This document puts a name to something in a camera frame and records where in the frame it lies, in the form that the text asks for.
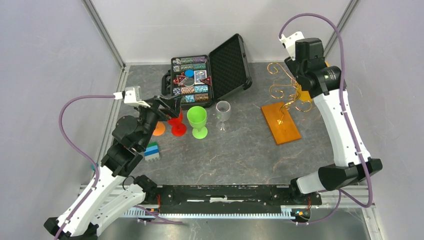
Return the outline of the yellow wine glass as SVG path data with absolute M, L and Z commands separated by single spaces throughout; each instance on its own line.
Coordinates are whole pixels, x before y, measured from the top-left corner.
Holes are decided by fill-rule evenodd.
M 320 94 L 328 94 L 329 85 L 332 82 L 332 73 L 328 73 L 331 68 L 326 61 L 309 64 L 304 62 L 299 67 L 299 72 L 295 76 L 296 92 L 303 102 L 311 102 Z

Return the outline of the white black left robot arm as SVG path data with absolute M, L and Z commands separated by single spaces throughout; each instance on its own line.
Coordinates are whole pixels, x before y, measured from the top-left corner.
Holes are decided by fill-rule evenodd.
M 67 136 L 63 127 L 63 115 L 72 103 L 83 99 L 123 100 L 138 110 L 139 116 L 121 117 L 112 132 L 113 144 L 100 164 L 79 149 Z M 62 136 L 94 168 L 94 177 L 74 203 L 60 216 L 50 217 L 44 228 L 56 240 L 96 240 L 115 220 L 127 210 L 144 202 L 153 203 L 157 190 L 146 176 L 138 176 L 123 193 L 104 204 L 110 193 L 123 183 L 143 159 L 158 122 L 177 118 L 181 112 L 181 97 L 154 96 L 142 100 L 129 90 L 112 95 L 83 95 L 69 100 L 59 114 L 59 129 Z

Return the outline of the clear wine glass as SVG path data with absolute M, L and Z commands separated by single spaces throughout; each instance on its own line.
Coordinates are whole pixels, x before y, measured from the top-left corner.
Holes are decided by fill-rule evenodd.
M 216 118 L 217 118 L 217 124 L 216 126 L 220 131 L 226 131 L 226 129 L 229 126 L 228 120 L 231 116 L 231 105 L 228 101 L 221 100 L 219 101 L 216 106 Z

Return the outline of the red wine glass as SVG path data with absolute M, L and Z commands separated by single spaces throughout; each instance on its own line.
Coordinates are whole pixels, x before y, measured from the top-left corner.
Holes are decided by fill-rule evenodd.
M 167 123 L 171 126 L 171 133 L 175 137 L 182 137 L 186 131 L 187 127 L 183 123 L 183 111 L 180 110 L 179 116 L 171 118 L 167 121 Z

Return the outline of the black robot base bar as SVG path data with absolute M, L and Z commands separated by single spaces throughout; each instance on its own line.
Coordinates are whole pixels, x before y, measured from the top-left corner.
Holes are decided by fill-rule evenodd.
M 142 205 L 158 205 L 161 214 L 277 214 L 282 206 L 320 206 L 318 193 L 295 195 L 288 185 L 159 185 Z

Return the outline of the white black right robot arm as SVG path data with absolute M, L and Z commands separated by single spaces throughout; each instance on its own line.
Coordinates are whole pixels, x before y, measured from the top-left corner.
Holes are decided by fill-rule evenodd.
M 334 161 L 314 173 L 293 179 L 289 199 L 302 204 L 311 193 L 353 185 L 365 180 L 366 175 L 381 171 L 382 161 L 371 157 L 355 125 L 346 84 L 341 83 L 342 70 L 327 66 L 322 41 L 295 35 L 280 42 L 289 54 L 285 64 L 301 90 L 309 93 L 324 120 Z

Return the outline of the green wine glass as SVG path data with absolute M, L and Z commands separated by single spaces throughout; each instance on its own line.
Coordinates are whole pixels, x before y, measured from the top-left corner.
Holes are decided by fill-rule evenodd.
M 196 139 L 204 139 L 208 134 L 206 128 L 207 111 L 201 106 L 193 106 L 187 111 L 187 120 L 192 127 L 192 135 Z

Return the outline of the orange wine glass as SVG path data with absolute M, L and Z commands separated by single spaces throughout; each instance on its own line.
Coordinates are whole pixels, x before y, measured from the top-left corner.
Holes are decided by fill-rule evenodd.
M 159 121 L 156 124 L 155 130 L 153 131 L 152 135 L 155 137 L 161 136 L 165 133 L 166 131 L 166 126 L 163 122 Z

